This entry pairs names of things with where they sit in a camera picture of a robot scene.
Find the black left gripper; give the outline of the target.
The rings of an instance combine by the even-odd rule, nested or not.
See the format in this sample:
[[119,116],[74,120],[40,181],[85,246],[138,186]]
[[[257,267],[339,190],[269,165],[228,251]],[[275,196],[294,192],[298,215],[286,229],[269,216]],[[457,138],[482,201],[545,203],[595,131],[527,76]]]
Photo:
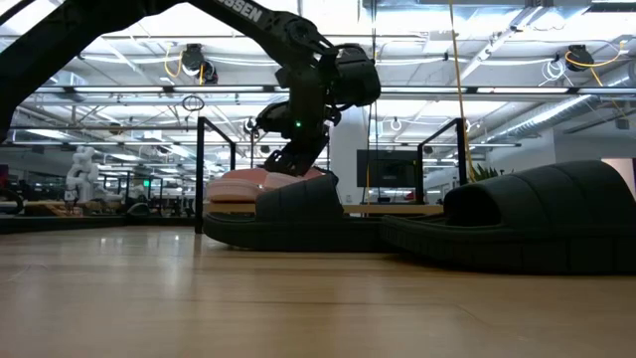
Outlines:
[[290,176],[306,174],[329,143],[329,125],[338,125],[344,107],[325,105],[317,112],[293,111],[288,101],[269,104],[255,120],[255,128],[277,132],[289,142],[284,150],[274,150],[263,168]]

